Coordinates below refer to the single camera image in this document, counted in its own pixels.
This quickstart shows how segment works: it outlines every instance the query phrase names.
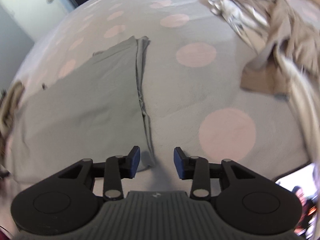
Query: beige fabric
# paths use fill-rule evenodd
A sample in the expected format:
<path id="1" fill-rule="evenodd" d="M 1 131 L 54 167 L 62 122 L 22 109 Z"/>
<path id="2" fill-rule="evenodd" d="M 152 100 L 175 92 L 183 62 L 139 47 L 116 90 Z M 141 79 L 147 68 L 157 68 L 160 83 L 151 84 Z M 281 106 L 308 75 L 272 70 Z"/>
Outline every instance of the beige fabric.
<path id="1" fill-rule="evenodd" d="M 281 61 L 272 53 L 274 49 L 279 51 L 280 48 L 300 69 L 307 70 L 313 77 L 319 77 L 319 31 L 305 23 L 285 0 L 232 1 L 247 12 L 246 5 L 252 6 L 269 23 L 266 46 L 245 66 L 240 85 L 242 88 L 269 94 L 288 94 L 288 78 L 278 69 Z"/>
<path id="2" fill-rule="evenodd" d="M 17 81 L 3 98 L 0 107 L 0 160 L 3 163 L 5 141 L 12 129 L 14 111 L 18 106 L 20 97 L 24 91 L 21 81 Z"/>

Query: mattress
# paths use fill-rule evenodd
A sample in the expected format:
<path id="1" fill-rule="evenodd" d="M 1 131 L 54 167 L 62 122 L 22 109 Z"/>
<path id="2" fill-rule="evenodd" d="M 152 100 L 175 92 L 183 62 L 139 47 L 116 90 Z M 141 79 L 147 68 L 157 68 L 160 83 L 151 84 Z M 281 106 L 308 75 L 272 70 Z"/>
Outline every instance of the mattress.
<path id="1" fill-rule="evenodd" d="M 288 1 L 320 28 L 316 6 L 306 0 Z M 16 75 L 26 85 L 20 104 L 39 92 L 43 83 L 52 86 L 94 52 L 133 35 L 151 41 L 142 93 L 156 166 L 123 180 L 124 193 L 189 192 L 191 181 L 179 180 L 173 163 L 177 146 L 212 163 L 233 159 L 269 179 L 310 161 L 285 98 L 239 88 L 242 69 L 255 52 L 224 19 L 210 12 L 207 0 L 89 0 L 26 57 Z M 212 180 L 212 194 L 219 191 L 219 183 Z M 102 194 L 101 181 L 94 193 Z"/>

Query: wall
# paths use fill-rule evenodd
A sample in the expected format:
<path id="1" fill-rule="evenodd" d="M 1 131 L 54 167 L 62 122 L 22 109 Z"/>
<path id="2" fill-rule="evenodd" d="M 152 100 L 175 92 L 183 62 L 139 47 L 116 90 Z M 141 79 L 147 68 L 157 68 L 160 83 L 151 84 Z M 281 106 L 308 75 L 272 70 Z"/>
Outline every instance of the wall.
<path id="1" fill-rule="evenodd" d="M 0 6 L 0 89 L 8 89 L 33 41 Z"/>

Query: white door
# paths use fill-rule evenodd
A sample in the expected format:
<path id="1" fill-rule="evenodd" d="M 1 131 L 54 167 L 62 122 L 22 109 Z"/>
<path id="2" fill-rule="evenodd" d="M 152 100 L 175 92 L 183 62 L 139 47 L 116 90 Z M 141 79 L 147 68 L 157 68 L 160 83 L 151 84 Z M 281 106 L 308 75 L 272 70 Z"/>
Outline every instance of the white door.
<path id="1" fill-rule="evenodd" d="M 68 14 L 61 0 L 0 0 L 0 3 L 34 41 L 47 34 Z"/>

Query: folded gray cloth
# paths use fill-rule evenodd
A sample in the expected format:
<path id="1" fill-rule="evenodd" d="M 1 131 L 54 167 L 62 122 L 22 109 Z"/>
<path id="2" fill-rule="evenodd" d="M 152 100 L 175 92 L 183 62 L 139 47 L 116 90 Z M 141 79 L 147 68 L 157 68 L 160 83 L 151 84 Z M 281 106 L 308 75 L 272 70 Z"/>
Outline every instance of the folded gray cloth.
<path id="1" fill-rule="evenodd" d="M 17 111 L 7 169 L 34 183 L 83 158 L 104 162 L 141 149 L 139 169 L 154 165 L 143 110 L 143 57 L 149 40 L 131 37 L 30 97 Z"/>

